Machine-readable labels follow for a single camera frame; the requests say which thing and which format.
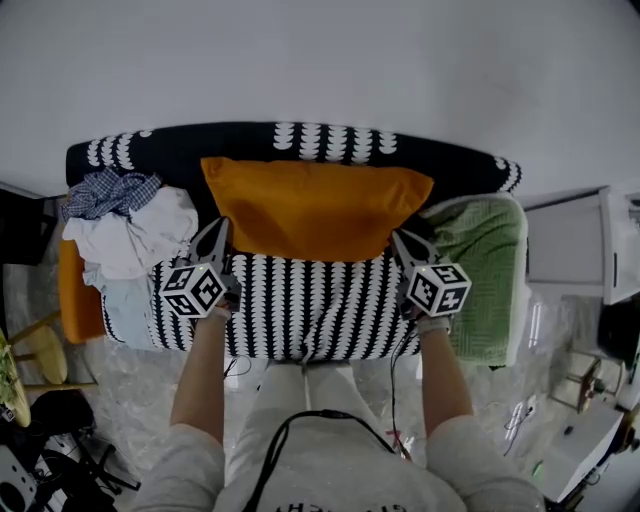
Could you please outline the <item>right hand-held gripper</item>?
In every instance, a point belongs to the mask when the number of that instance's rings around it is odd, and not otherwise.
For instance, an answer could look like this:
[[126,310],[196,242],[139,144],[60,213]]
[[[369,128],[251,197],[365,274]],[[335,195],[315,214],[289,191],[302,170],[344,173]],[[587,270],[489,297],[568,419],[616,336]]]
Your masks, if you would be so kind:
[[459,264],[427,264],[440,263],[441,253],[429,240],[406,229],[392,231],[390,246],[402,273],[399,310],[405,318],[416,318],[418,313],[438,318],[462,310],[472,281]]

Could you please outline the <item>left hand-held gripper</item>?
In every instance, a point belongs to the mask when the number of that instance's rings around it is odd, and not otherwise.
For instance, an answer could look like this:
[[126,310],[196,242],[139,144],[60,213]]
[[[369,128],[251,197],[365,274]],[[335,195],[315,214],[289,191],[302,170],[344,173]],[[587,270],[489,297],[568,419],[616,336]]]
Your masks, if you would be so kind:
[[220,217],[191,241],[188,258],[162,263],[160,296],[181,318],[209,316],[216,307],[239,309],[241,284],[232,271],[232,224]]

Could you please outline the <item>orange cushion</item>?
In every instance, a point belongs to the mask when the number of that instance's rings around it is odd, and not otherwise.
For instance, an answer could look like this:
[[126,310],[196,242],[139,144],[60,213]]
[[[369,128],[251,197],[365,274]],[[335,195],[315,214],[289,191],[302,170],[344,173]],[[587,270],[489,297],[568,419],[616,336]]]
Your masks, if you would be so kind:
[[403,167],[210,157],[201,168],[236,250],[305,261],[376,258],[434,187]]

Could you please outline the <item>person's right forearm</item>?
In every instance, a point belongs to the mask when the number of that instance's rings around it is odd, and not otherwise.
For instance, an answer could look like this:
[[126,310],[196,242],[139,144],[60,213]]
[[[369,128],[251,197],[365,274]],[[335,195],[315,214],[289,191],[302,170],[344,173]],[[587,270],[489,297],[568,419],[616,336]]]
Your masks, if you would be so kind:
[[461,367],[445,329],[420,335],[423,417],[427,437],[447,421],[474,414]]

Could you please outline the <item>green white blanket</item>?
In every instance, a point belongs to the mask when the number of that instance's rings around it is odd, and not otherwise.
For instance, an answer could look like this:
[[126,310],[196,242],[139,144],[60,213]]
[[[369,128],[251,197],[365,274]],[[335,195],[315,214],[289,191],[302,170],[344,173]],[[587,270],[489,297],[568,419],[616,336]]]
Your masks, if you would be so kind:
[[502,192],[451,199],[420,217],[433,228],[437,249],[472,281],[452,324],[457,357],[475,365],[514,365],[531,296],[525,282],[528,223],[522,206]]

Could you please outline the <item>black white striped sofa cover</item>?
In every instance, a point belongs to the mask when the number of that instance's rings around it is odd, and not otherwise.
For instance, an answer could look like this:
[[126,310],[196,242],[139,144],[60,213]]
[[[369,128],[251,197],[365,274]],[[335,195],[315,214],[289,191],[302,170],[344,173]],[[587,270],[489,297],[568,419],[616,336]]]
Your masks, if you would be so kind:
[[[395,206],[416,197],[421,206],[512,192],[520,184],[518,163],[473,149],[371,129],[313,123],[223,122],[185,125],[107,136],[71,146],[66,180],[79,184],[103,167],[152,172],[186,190],[205,221],[226,214],[223,199],[205,180],[214,158],[292,164],[301,178],[311,164],[336,165],[332,192],[345,192],[357,211],[373,198],[371,225],[383,239],[382,222]],[[382,191],[375,195],[373,189]],[[389,247],[337,261],[316,254],[271,255],[236,242],[233,273],[241,283],[240,308],[227,327],[232,355],[280,360],[375,359],[390,353],[408,324],[394,303],[399,270]]]

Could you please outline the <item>blue checked shirt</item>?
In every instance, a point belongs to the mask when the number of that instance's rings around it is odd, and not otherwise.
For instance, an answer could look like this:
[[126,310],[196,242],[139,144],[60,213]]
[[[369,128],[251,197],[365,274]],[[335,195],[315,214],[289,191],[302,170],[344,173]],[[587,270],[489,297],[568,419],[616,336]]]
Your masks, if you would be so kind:
[[95,220],[108,213],[129,217],[149,203],[162,186],[157,174],[120,173],[112,167],[87,174],[61,206],[62,219]]

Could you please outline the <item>orange sofa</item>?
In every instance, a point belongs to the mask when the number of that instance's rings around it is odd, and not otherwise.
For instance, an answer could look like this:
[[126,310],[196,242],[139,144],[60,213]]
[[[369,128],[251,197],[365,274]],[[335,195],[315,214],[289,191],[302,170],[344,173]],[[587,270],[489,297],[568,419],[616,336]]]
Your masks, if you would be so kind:
[[74,241],[59,244],[58,289],[61,323],[67,340],[83,344],[104,336],[101,295],[84,283],[85,261]]

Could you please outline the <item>white sink cabinet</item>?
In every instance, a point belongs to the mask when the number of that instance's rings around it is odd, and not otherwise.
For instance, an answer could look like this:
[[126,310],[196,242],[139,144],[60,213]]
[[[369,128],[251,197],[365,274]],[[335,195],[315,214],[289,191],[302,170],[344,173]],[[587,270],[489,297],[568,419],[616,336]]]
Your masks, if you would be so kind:
[[597,297],[606,305],[640,293],[640,184],[534,206],[526,217],[533,291]]

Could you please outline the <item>person's light trousers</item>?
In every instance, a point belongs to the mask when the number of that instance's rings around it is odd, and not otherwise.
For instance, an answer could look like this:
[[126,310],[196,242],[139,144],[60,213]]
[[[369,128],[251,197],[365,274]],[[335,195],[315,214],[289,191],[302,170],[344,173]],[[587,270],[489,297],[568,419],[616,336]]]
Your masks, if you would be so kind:
[[261,464],[277,428],[290,416],[320,410],[351,414],[376,434],[385,435],[357,389],[349,364],[303,367],[292,362],[270,362],[228,458],[229,475],[238,476]]

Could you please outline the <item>round wooden side table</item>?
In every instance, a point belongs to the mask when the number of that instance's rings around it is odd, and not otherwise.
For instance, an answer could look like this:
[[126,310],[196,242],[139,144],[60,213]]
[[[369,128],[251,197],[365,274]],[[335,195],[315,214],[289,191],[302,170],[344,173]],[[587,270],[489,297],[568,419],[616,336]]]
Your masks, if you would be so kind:
[[[98,387],[95,379],[89,382],[71,383],[67,381],[68,365],[62,342],[51,324],[61,317],[55,311],[7,339],[0,328],[0,346],[8,345],[15,364],[18,381],[17,398],[13,405],[5,407],[12,415],[12,421],[20,427],[31,423],[28,392],[83,390]],[[43,384],[23,384],[18,373],[18,364],[34,362],[44,378]]]

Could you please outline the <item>small wooden stool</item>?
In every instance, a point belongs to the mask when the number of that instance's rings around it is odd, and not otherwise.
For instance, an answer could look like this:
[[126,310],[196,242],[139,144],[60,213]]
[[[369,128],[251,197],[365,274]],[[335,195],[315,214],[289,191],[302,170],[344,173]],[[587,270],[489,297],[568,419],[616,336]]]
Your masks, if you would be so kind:
[[[570,359],[570,364],[573,363],[575,358],[579,360],[589,360],[589,364],[581,374],[568,369],[560,382],[550,391],[548,395],[549,400],[569,410],[575,411],[577,414],[582,414],[598,397],[608,396],[617,398],[619,396],[628,374],[623,360],[604,354],[575,350],[572,348],[567,350],[567,355]],[[612,364],[618,370],[617,381],[614,386],[609,386],[603,379],[603,368],[606,363]],[[576,388],[575,399],[573,401],[562,397],[562,390],[566,387],[568,387],[569,390],[571,390],[572,387]]]

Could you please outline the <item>person's grey t-shirt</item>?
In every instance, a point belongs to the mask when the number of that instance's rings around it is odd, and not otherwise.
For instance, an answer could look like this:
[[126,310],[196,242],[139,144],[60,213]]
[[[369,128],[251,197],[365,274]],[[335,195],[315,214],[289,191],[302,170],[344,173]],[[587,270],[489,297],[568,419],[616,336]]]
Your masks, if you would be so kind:
[[[354,421],[297,419],[256,512],[544,512],[537,489],[471,416],[441,424],[426,458],[426,467],[401,459]],[[220,444],[174,426],[131,512],[241,512],[263,461],[257,454],[225,478]]]

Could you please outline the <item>pale flower bouquet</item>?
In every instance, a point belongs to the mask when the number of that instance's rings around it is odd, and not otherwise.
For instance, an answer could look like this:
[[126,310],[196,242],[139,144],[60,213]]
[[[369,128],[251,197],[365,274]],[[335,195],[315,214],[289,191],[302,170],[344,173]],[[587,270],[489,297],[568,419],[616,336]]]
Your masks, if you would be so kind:
[[9,407],[17,398],[18,376],[8,345],[0,346],[0,403]]

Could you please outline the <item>white table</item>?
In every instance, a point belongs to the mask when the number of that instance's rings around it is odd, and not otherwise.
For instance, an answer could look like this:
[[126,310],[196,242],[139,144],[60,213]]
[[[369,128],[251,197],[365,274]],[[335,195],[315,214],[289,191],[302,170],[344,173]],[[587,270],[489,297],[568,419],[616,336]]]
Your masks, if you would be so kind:
[[602,459],[621,424],[623,413],[595,401],[583,413],[571,413],[541,456],[534,477],[540,492],[562,501]]

